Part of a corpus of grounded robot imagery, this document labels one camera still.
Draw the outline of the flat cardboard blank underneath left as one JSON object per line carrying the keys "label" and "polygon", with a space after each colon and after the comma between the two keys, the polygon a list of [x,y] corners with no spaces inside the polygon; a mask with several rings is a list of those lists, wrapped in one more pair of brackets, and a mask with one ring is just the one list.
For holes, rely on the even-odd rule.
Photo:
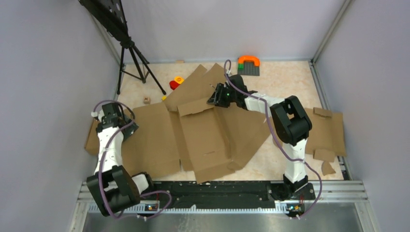
{"label": "flat cardboard blank underneath left", "polygon": [[210,98],[218,83],[226,81],[224,69],[214,63],[210,69],[198,65],[196,69],[185,78],[184,82],[172,91],[163,101],[168,111],[177,111],[177,107],[189,102]]}

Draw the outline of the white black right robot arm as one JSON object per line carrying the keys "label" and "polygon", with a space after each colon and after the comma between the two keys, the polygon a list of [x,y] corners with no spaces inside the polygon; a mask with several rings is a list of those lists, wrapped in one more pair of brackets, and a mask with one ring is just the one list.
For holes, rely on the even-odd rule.
{"label": "white black right robot arm", "polygon": [[308,184],[305,169],[306,145],[312,123],[296,96],[285,99],[249,91],[240,75],[227,77],[218,83],[207,104],[228,108],[231,103],[247,110],[263,113],[273,134],[274,143],[286,161],[283,192],[289,199],[297,199]]}

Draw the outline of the large cardboard box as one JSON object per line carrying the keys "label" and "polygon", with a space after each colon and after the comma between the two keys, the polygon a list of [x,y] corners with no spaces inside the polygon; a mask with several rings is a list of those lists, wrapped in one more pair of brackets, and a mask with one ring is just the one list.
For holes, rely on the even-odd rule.
{"label": "large cardboard box", "polygon": [[134,108],[138,130],[122,146],[130,175],[158,178],[193,171],[198,183],[243,169],[270,135],[264,114],[207,104],[206,99],[169,111],[164,103]]}

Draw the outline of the folded brown cardboard box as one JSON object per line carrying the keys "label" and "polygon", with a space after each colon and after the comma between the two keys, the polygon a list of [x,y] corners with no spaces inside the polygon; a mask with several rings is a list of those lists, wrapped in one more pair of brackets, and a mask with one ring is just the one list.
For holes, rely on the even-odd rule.
{"label": "folded brown cardboard box", "polygon": [[100,141],[96,132],[96,128],[98,125],[99,121],[96,119],[92,120],[91,127],[88,132],[88,137],[85,142],[85,150],[87,153],[91,156],[97,156],[99,153],[99,148],[100,148]]}

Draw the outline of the flat cardboard blank at right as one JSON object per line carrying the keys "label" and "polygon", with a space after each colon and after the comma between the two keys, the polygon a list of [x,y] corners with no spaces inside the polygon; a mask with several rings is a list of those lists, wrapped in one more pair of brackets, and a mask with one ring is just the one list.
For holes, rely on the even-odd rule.
{"label": "flat cardboard blank at right", "polygon": [[322,108],[306,108],[312,122],[306,161],[324,180],[343,180],[338,158],[346,156],[343,114]]}

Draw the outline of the aluminium frame rail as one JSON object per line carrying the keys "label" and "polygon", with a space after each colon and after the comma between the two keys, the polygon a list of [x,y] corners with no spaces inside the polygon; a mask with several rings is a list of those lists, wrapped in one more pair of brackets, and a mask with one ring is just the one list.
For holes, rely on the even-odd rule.
{"label": "aluminium frame rail", "polygon": [[71,232],[378,232],[361,181],[313,182],[322,195],[301,219],[285,216],[290,201],[277,202],[275,208],[256,209],[167,209],[158,217],[138,219],[138,207],[115,220],[98,211],[85,186],[81,187]]}

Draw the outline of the small wooden letter cube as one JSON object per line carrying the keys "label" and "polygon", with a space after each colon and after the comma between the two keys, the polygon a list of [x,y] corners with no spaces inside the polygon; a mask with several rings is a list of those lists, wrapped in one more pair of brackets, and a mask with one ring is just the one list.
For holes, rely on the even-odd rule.
{"label": "small wooden letter cube", "polygon": [[151,98],[148,96],[145,96],[143,98],[143,104],[151,104]]}

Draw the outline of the small red toy piece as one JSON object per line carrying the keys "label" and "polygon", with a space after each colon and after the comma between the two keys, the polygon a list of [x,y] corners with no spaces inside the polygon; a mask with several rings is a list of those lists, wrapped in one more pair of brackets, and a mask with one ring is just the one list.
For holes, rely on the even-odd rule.
{"label": "small red toy piece", "polygon": [[176,76],[172,81],[169,82],[171,90],[175,90],[176,88],[178,88],[184,82],[184,80],[185,79],[183,77]]}

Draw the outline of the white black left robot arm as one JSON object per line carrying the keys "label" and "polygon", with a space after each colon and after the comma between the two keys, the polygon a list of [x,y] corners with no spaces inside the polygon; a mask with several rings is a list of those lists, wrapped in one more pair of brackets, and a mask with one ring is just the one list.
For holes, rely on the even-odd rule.
{"label": "white black left robot arm", "polygon": [[125,209],[151,199],[155,187],[150,175],[140,172],[130,175],[123,166],[122,144],[139,128],[135,114],[127,116],[128,107],[118,101],[104,100],[97,104],[91,116],[98,121],[96,133],[99,139],[98,162],[94,174],[86,179],[101,214],[114,217]]}

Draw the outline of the orange green grey toy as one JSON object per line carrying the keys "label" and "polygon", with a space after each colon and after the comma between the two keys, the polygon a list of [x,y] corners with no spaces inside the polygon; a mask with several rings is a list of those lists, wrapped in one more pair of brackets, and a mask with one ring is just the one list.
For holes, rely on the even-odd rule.
{"label": "orange green grey toy", "polygon": [[260,60],[255,56],[240,56],[237,61],[239,75],[260,76]]}

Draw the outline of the black tripod stand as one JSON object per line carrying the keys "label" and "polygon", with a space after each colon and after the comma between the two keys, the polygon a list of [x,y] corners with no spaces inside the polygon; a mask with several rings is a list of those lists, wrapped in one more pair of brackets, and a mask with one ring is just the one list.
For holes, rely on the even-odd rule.
{"label": "black tripod stand", "polygon": [[[120,55],[120,68],[118,75],[117,94],[120,94],[121,82],[123,74],[130,75],[142,83],[146,83],[146,79],[149,75],[161,90],[163,95],[166,95],[166,91],[161,86],[156,76],[149,68],[149,61],[137,48],[131,36],[129,35],[127,20],[124,14],[124,8],[121,0],[81,0],[80,4],[84,6],[89,13],[107,30],[109,35],[115,38],[121,46]],[[131,54],[133,62],[137,68],[138,76],[131,74],[124,70],[124,55],[128,50]]]}

